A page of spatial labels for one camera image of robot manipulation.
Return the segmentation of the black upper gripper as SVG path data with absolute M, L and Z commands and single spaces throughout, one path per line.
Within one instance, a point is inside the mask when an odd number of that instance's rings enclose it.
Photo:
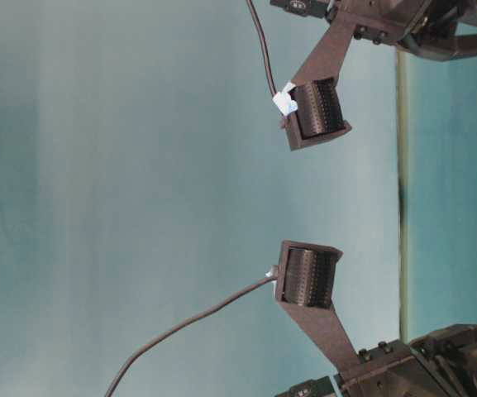
M 477 1 L 335 1 L 326 19 L 351 24 L 357 40 L 420 58 L 477 57 Z

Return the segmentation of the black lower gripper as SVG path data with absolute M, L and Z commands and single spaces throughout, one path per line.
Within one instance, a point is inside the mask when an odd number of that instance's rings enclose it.
M 477 324 L 381 342 L 335 381 L 343 396 L 477 396 Z

